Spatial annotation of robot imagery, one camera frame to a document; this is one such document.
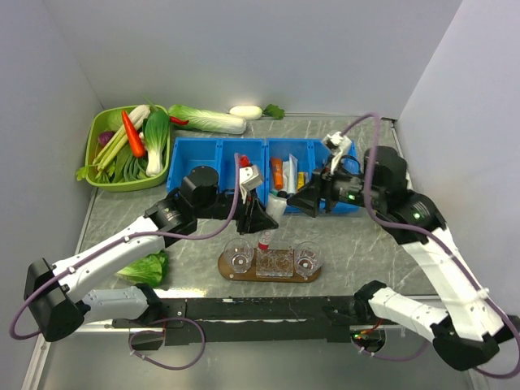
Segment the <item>white red toothpaste tube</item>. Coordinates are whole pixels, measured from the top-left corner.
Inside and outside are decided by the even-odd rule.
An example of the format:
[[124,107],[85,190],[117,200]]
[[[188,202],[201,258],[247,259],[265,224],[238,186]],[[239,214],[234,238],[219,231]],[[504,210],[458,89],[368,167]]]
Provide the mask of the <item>white red toothpaste tube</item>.
[[[277,223],[280,222],[284,215],[287,206],[286,199],[284,197],[278,197],[272,193],[268,195],[266,212],[271,216]],[[264,230],[258,236],[258,248],[265,250],[268,249],[269,244],[272,242],[277,231],[277,227],[274,229]]]

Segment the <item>clear plastic cup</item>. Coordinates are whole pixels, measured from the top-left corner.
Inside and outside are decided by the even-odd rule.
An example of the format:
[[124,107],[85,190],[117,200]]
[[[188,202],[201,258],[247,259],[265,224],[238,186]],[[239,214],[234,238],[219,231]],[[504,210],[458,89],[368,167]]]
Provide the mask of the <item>clear plastic cup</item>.
[[323,264],[323,251],[321,247],[312,242],[301,242],[293,251],[294,271],[304,280],[308,280]]
[[245,238],[235,238],[224,246],[223,256],[235,273],[245,273],[252,265],[254,247]]

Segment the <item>clear square organizer tray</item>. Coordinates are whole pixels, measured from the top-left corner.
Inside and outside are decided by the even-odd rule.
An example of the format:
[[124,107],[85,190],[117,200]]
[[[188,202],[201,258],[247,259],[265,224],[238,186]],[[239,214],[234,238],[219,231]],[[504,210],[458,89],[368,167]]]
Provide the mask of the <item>clear square organizer tray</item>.
[[288,279],[294,274],[293,247],[273,240],[266,249],[257,249],[255,275],[263,279]]

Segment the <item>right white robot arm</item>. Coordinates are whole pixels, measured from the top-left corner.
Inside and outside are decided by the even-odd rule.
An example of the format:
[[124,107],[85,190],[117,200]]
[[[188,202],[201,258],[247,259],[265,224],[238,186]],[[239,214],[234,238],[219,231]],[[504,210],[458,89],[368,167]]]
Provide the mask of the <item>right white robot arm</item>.
[[430,307],[371,281],[354,295],[363,323],[387,319],[432,343],[457,371],[490,362],[507,340],[518,339],[518,325],[492,301],[463,261],[448,225],[427,196],[409,188],[407,162],[391,147],[365,152],[358,175],[327,164],[290,196],[288,204],[315,218],[319,205],[331,212],[337,203],[364,207],[369,216],[421,267],[443,308]]

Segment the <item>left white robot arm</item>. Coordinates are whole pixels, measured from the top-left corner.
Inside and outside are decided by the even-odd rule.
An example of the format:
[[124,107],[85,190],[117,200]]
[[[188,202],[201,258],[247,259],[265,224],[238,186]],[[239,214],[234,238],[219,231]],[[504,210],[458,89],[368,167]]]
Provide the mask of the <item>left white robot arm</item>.
[[196,235],[199,219],[236,224],[240,234],[277,228],[256,194],[263,183],[255,165],[235,169],[235,187],[219,188],[218,172],[208,166],[193,168],[180,187],[151,206],[133,223],[83,253],[48,263],[33,262],[27,271],[24,305],[48,342],[61,340],[86,323],[129,319],[143,327],[154,325],[162,302],[147,283],[120,290],[97,286],[131,263],[181,240],[212,237]]

